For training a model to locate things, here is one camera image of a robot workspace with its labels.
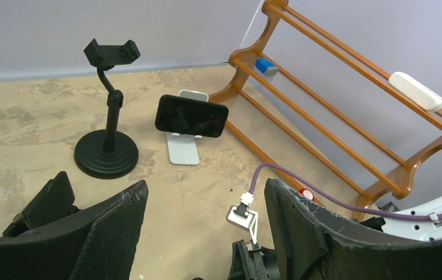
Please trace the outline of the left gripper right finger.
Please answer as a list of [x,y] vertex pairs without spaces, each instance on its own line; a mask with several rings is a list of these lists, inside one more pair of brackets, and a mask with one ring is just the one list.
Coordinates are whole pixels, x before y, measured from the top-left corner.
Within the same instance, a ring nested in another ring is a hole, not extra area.
[[282,279],[442,279],[442,240],[371,229],[278,179],[266,181],[264,198]]

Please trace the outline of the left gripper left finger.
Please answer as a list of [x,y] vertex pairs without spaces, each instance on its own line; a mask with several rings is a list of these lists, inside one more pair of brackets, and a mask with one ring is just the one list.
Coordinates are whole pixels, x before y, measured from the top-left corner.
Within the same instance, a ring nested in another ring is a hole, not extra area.
[[147,198],[140,180],[68,217],[0,237],[0,279],[129,279]]

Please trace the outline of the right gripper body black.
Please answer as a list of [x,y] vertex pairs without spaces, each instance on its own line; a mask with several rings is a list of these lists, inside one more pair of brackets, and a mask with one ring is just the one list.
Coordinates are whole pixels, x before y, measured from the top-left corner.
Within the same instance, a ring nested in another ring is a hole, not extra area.
[[229,280],[280,280],[275,249],[260,247],[252,241],[240,240],[232,244]]

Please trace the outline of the black round-base pole stand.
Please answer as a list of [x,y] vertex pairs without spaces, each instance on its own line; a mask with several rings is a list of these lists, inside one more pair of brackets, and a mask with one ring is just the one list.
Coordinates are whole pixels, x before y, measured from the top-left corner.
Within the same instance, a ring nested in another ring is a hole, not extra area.
[[105,72],[117,65],[133,63],[140,57],[140,51],[132,40],[123,45],[100,45],[93,39],[83,52],[107,90],[107,120],[105,129],[89,132],[77,142],[74,161],[82,172],[91,177],[105,180],[120,178],[136,167],[139,151],[128,135],[117,130],[124,95],[113,87]]

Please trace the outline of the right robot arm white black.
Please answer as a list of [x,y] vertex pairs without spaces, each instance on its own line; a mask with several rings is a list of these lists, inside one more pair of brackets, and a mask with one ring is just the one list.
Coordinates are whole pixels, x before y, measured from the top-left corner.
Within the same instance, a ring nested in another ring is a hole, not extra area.
[[336,214],[291,187],[264,189],[273,248],[257,240],[250,192],[227,220],[250,232],[232,245],[229,279],[442,279],[442,213],[375,211],[363,223]]

